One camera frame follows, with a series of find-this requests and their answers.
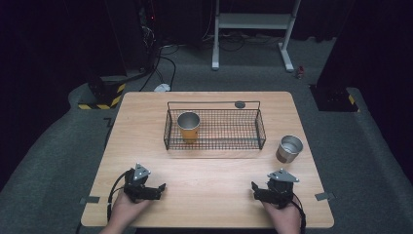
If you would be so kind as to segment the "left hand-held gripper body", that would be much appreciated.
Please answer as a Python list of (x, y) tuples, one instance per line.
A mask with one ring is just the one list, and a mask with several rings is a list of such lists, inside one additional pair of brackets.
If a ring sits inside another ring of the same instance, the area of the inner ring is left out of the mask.
[(150, 171), (140, 164), (136, 164), (125, 174), (124, 192), (133, 203), (139, 200), (153, 200), (153, 192), (145, 186)]

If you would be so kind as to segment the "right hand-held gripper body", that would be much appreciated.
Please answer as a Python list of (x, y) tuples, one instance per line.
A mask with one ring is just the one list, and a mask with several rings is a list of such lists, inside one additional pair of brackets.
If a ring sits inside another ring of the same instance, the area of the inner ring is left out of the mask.
[(268, 193), (271, 197), (270, 203), (279, 209), (285, 208), (293, 200), (293, 185), (299, 179), (284, 169), (279, 169), (268, 174), (267, 189), (260, 189), (258, 193)]

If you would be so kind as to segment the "black wire basket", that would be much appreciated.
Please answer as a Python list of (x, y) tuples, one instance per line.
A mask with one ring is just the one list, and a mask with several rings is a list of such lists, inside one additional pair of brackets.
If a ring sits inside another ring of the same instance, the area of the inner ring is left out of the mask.
[[(238, 109), (236, 101), (245, 107)], [(164, 130), (166, 150), (261, 150), (266, 133), (259, 100), (169, 101)], [(195, 112), (201, 123), (194, 143), (183, 141), (177, 118)]]

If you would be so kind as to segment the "orange metal cup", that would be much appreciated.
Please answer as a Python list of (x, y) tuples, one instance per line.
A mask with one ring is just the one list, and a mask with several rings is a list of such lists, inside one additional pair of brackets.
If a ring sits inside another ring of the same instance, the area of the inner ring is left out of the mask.
[(187, 111), (178, 116), (177, 125), (184, 142), (194, 143), (197, 141), (200, 123), (200, 116), (195, 112)]

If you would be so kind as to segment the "person's left hand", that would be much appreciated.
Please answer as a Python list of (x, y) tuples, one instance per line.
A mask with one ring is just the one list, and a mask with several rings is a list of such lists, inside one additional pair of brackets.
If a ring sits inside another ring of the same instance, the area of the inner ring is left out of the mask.
[(123, 191), (120, 191), (107, 225), (128, 228), (150, 205), (150, 200), (133, 203)]

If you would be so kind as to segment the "person's right hand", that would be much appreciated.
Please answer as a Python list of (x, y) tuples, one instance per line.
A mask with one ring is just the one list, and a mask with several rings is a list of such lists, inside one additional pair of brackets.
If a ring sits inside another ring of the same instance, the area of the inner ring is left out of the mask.
[(297, 208), (288, 204), (283, 209), (277, 209), (270, 203), (262, 203), (264, 210), (269, 215), (275, 230), (300, 230), (301, 216)]

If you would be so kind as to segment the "brown metal cup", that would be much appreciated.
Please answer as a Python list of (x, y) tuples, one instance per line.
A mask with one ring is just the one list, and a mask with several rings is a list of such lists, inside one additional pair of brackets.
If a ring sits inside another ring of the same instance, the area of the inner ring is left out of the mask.
[(303, 150), (304, 144), (297, 136), (283, 136), (278, 150), (277, 159), (282, 163), (291, 163)]

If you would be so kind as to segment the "black yellow striped stand base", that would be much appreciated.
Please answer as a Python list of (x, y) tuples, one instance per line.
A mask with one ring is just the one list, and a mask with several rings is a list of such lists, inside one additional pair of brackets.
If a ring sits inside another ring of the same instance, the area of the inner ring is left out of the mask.
[(359, 112), (354, 97), (346, 89), (311, 85), (310, 91), (319, 111)]
[(105, 82), (101, 78), (95, 78), (87, 83), (87, 88), (78, 101), (78, 107), (83, 110), (115, 108), (125, 87), (125, 83)]

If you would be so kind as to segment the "dark computer tower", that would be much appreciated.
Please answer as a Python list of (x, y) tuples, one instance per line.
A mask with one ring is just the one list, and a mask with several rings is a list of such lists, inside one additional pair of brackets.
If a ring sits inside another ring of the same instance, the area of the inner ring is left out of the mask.
[(160, 26), (157, 20), (157, 4), (155, 0), (137, 0), (139, 23), (142, 40), (147, 56), (145, 69), (151, 72), (155, 67), (155, 59), (160, 52)]

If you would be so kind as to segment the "white metal stand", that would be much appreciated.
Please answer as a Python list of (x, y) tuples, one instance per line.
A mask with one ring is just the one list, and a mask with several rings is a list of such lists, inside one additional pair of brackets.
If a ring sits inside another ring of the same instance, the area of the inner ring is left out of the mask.
[(220, 0), (215, 0), (211, 69), (219, 69), (220, 29), (267, 29), (284, 31), (283, 40), (279, 42), (278, 46), (285, 70), (287, 72), (293, 72), (294, 66), (288, 54), (287, 46), (298, 15), (300, 4), (301, 0), (294, 0), (292, 11), (289, 14), (221, 13)]

